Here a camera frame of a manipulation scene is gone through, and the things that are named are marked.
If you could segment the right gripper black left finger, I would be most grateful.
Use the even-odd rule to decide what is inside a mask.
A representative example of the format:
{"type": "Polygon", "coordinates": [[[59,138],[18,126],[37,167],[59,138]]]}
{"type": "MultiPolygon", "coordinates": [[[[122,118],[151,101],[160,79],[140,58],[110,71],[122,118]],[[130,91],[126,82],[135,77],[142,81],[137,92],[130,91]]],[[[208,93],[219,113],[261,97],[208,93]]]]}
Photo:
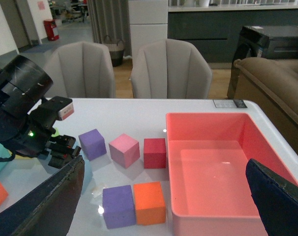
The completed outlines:
{"type": "Polygon", "coordinates": [[[0,213],[0,236],[65,236],[81,196],[85,162],[77,156],[0,213]]]}

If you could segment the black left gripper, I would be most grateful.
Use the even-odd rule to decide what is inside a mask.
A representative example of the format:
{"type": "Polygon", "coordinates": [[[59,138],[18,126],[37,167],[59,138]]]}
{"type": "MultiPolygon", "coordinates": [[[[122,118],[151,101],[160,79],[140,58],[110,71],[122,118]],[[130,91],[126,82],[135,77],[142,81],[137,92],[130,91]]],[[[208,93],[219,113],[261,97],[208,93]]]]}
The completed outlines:
{"type": "Polygon", "coordinates": [[[19,144],[16,153],[23,157],[51,155],[49,166],[62,168],[80,155],[81,148],[75,146],[76,139],[67,135],[51,137],[55,133],[54,123],[58,120],[58,111],[73,103],[71,98],[55,96],[43,99],[39,106],[28,115],[27,127],[15,141],[19,144]]]}

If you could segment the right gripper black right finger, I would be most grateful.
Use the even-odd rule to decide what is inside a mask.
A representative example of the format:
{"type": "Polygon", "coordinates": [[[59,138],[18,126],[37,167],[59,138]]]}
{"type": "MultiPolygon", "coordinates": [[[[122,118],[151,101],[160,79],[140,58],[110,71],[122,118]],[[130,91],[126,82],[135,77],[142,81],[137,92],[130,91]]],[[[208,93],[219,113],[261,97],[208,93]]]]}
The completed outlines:
{"type": "Polygon", "coordinates": [[[269,236],[298,236],[298,186],[255,159],[245,175],[252,199],[269,236]]]}

